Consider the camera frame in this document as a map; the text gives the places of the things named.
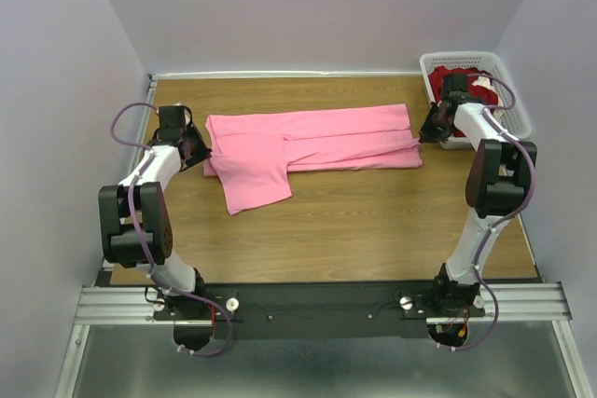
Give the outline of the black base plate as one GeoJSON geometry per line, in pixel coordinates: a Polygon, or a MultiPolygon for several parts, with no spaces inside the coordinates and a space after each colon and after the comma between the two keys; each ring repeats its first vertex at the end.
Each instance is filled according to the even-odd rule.
{"type": "Polygon", "coordinates": [[[203,349],[212,338],[231,340],[332,339],[399,336],[456,347],[479,286],[438,281],[229,283],[204,287],[203,301],[163,292],[149,299],[157,321],[174,323],[175,343],[203,349]]]}

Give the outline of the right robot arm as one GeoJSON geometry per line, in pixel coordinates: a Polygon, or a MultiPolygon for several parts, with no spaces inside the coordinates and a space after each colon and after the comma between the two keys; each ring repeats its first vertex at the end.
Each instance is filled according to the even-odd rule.
{"type": "Polygon", "coordinates": [[[420,143],[440,143],[458,130],[475,150],[466,184],[469,208],[457,246],[423,295],[423,304],[448,316],[475,304],[482,273],[495,242],[507,224],[527,206],[535,190],[537,147],[521,141],[493,116],[512,106],[486,104],[469,91],[471,74],[452,73],[442,80],[419,131],[420,143]]]}

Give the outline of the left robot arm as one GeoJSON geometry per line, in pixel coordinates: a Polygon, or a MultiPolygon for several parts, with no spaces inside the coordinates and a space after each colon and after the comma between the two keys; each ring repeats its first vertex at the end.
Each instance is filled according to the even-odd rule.
{"type": "Polygon", "coordinates": [[[148,143],[123,140],[116,133],[118,120],[136,106],[142,104],[125,106],[110,125],[114,141],[139,148],[142,156],[123,180],[99,190],[104,259],[139,270],[165,297],[174,299],[184,317],[195,319],[215,304],[208,298],[200,272],[174,249],[164,191],[178,173],[208,160],[212,150],[195,126],[192,111],[181,103],[149,107],[159,125],[148,143]]]}

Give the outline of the pink t shirt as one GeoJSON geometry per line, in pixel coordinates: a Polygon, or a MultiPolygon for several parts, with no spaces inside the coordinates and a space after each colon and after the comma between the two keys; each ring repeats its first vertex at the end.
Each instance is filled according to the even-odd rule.
{"type": "Polygon", "coordinates": [[[416,169],[423,161],[404,104],[206,119],[229,214],[292,196],[291,172],[416,169]]]}

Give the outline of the white plastic basket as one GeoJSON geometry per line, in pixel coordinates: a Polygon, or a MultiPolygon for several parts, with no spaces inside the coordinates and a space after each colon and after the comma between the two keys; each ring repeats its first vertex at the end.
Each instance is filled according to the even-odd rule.
{"type": "MultiPolygon", "coordinates": [[[[445,66],[448,69],[456,68],[474,68],[479,73],[483,72],[490,76],[505,82],[513,88],[509,75],[500,58],[494,53],[487,51],[448,51],[426,53],[419,60],[423,73],[423,82],[426,89],[427,100],[431,104],[431,88],[429,86],[428,76],[439,66],[445,66]]],[[[511,96],[507,90],[500,84],[491,79],[493,85],[503,98],[504,106],[511,104],[511,96]]],[[[520,100],[517,100],[514,106],[506,111],[493,111],[495,119],[506,128],[512,135],[519,139],[526,139],[532,133],[530,121],[524,111],[520,100]]]]}

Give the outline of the red t shirt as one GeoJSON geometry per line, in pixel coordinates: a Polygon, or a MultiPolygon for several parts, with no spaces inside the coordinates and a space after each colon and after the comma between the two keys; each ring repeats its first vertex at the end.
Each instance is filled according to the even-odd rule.
{"type": "MultiPolygon", "coordinates": [[[[470,75],[485,75],[485,76],[487,76],[487,74],[485,74],[483,72],[479,73],[474,68],[448,69],[445,66],[439,66],[439,67],[437,67],[428,76],[429,86],[430,86],[431,91],[432,91],[432,94],[431,94],[431,100],[432,100],[431,106],[434,103],[438,103],[440,101],[440,92],[441,92],[441,86],[442,86],[442,81],[443,81],[444,77],[447,76],[447,75],[449,75],[449,74],[455,74],[455,73],[467,74],[467,76],[470,76],[470,75]]],[[[469,103],[471,103],[471,104],[479,104],[481,106],[486,106],[487,105],[487,104],[484,104],[480,99],[474,98],[472,96],[471,96],[471,100],[468,103],[464,103],[464,104],[469,104],[469,103]]],[[[459,128],[457,128],[455,126],[455,124],[454,124],[454,127],[455,127],[455,131],[453,132],[453,135],[451,137],[453,137],[453,136],[455,136],[455,137],[465,137],[465,134],[459,128]]]]}

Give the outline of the white cloth in basket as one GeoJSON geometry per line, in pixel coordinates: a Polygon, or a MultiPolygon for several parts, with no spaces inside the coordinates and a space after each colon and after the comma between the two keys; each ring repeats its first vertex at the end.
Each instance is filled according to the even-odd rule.
{"type": "Polygon", "coordinates": [[[485,75],[470,75],[467,79],[469,94],[484,104],[504,106],[504,101],[490,78],[485,75]]]}

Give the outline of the aluminium frame rail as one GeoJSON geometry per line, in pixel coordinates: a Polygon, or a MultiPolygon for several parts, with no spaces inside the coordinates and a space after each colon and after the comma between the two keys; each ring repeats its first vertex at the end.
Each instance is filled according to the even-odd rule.
{"type": "MultiPolygon", "coordinates": [[[[572,313],[563,288],[558,283],[494,284],[491,295],[481,291],[485,315],[474,322],[489,322],[497,317],[502,322],[570,321],[572,313]]],[[[143,287],[89,287],[80,292],[75,313],[76,325],[142,325],[186,324],[173,315],[158,316],[149,300],[157,293],[144,294],[143,287]]]]}

